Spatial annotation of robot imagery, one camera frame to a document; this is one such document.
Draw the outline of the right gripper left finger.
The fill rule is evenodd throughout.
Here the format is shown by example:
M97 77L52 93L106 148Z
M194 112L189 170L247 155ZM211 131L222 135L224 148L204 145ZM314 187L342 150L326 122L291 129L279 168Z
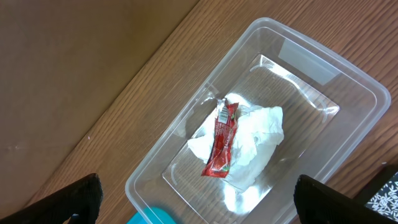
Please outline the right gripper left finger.
M100 178L92 173L2 218L1 224L95 223L102 200Z

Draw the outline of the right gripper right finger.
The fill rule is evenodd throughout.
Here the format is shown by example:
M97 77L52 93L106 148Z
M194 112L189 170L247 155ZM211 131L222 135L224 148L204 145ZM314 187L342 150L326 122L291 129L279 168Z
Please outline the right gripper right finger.
M294 204L302 224L397 224L304 174L297 179Z

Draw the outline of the white napkin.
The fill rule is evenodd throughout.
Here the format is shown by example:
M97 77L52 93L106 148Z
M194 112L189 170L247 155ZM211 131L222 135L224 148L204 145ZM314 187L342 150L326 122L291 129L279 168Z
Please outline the white napkin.
M268 187L261 190L254 183L284 139L283 111L280 106L253 105L235 93L228 94L226 98L239 106L231 167L222 179L226 182L224 203L229 211L244 214L250 212L261 201L262 195L269 191Z

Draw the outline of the red snack wrapper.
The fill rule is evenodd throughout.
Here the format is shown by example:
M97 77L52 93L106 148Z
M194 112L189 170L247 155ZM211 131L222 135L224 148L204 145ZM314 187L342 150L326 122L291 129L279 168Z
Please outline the red snack wrapper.
M229 174L231 149L238 128L238 106L239 103L231 103L226 98L218 100L214 141L201 176L225 178Z

